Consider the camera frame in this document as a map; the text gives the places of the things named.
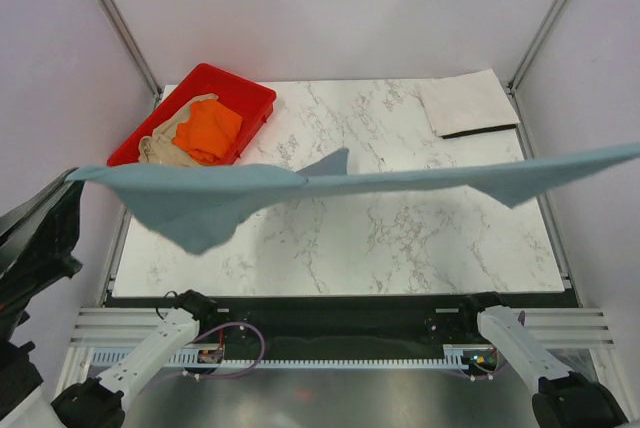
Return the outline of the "grey-blue t-shirt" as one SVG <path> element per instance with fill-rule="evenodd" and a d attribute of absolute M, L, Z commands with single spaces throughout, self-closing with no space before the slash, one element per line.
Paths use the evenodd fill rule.
<path fill-rule="evenodd" d="M 625 144 L 486 166 L 351 174 L 349 151 L 341 148 L 299 171 L 269 164 L 177 167 L 138 163 L 85 166 L 66 179 L 111 189 L 147 229 L 190 254 L 201 255 L 228 242 L 254 213 L 290 200 L 469 187 L 514 208 L 638 156 L 638 144 Z"/>

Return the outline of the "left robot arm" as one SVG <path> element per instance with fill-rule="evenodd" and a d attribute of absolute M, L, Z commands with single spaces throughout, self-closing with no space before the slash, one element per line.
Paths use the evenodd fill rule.
<path fill-rule="evenodd" d="M 4 427 L 120 427 L 131 402 L 169 358 L 219 330 L 214 304 L 194 291 L 119 363 L 47 401 L 30 360 L 35 345 L 17 346 L 15 329 L 28 320 L 31 299 L 82 265 L 72 252 L 80 235 L 83 185 L 61 174 L 1 218 L 1 424 Z"/>

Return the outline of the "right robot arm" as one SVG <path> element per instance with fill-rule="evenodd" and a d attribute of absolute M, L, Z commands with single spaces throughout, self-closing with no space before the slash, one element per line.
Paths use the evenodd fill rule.
<path fill-rule="evenodd" d="M 494 292 L 469 295 L 460 307 L 458 329 L 467 340 L 485 339 L 504 356 L 532 395 L 541 427 L 637 427 L 611 391 L 554 357 Z"/>

